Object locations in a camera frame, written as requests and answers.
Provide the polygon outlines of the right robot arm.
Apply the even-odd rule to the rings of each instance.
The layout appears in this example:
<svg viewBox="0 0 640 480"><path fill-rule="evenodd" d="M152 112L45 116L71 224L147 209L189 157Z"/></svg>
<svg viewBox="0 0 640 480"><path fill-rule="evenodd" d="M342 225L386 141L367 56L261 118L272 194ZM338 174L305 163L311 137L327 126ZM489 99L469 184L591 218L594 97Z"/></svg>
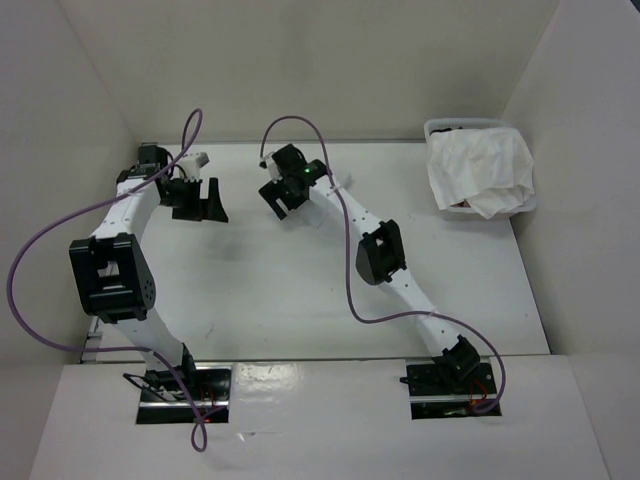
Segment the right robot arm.
<svg viewBox="0 0 640 480"><path fill-rule="evenodd" d="M346 289L351 289L352 274L356 273L366 284L397 299L403 308L399 316L413 321L435 363L441 387L450 393L463 391L473 380L480 355L453 322L435 311L417 284L407 265L397 222L383 221L369 212L325 163L307 161L292 144L263 155L260 167L269 172L270 180L259 194L279 219L312 205L322 216L345 222L345 246L349 248Z"/></svg>

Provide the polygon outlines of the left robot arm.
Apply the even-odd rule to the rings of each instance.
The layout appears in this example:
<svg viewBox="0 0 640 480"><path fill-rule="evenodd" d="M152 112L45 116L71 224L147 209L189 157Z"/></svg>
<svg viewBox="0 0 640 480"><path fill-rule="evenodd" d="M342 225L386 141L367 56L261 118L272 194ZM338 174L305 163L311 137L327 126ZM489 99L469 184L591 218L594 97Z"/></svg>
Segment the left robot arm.
<svg viewBox="0 0 640 480"><path fill-rule="evenodd" d="M184 400L203 387L203 377L188 347L169 331L155 308L158 289L140 239L159 206L170 208L174 220L226 223L229 217L217 178L209 178L208 194L201 194L200 174L208 155L188 153L174 167L169 164L172 159L156 144L141 146L137 164L116 180L118 201L90 237L71 243L69 256L84 311L141 348L144 380L158 396Z"/></svg>

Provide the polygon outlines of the black garment in basket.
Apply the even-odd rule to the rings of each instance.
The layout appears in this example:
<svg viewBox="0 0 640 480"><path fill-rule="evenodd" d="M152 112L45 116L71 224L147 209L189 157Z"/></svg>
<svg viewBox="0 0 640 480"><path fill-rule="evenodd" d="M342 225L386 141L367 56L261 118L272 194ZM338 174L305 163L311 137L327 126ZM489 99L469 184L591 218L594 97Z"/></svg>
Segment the black garment in basket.
<svg viewBox="0 0 640 480"><path fill-rule="evenodd" d="M434 130L431 130L429 132L429 136L432 136L432 135L435 135L435 134L449 133L449 132L452 132L452 131L457 131L457 130L462 130L462 129L463 129L463 127L460 127L460 126L434 129Z"/></svg>

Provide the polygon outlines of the aluminium table edge rail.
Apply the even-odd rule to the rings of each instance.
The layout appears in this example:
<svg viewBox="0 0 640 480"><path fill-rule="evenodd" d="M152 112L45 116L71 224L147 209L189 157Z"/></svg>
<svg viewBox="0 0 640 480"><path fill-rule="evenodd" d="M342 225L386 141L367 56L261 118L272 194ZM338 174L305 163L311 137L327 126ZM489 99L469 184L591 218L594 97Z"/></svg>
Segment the aluminium table edge rail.
<svg viewBox="0 0 640 480"><path fill-rule="evenodd" d="M157 343L155 283L140 241L160 195L147 179L118 184L116 178L118 200L89 238L69 248L81 304L92 316L87 348L108 349L103 335L110 329L121 331L127 347Z"/></svg>

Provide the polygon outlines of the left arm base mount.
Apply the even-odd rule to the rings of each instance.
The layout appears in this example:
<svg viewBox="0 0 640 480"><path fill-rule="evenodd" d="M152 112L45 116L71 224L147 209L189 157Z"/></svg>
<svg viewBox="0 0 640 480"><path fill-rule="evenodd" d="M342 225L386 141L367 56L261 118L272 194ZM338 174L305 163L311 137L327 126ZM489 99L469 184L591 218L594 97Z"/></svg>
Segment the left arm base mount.
<svg viewBox="0 0 640 480"><path fill-rule="evenodd" d="M150 371L146 371L144 375L123 373L122 377L140 391L137 424L195 422L196 417L190 403L171 374L163 380L154 379ZM183 382L206 423L228 422L232 383L230 365L197 364L191 377Z"/></svg>

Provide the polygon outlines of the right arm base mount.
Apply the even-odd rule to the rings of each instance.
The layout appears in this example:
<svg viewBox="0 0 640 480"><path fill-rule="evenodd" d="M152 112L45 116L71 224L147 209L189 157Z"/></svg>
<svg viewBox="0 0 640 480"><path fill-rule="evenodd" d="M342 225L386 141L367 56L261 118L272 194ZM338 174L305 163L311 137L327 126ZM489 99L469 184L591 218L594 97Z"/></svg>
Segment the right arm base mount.
<svg viewBox="0 0 640 480"><path fill-rule="evenodd" d="M497 394L493 370L487 361L482 361L460 385L451 387L444 383L433 361L407 360L406 372L399 382L408 389L413 420L502 415L499 404L484 413L475 411L481 404L491 403Z"/></svg>

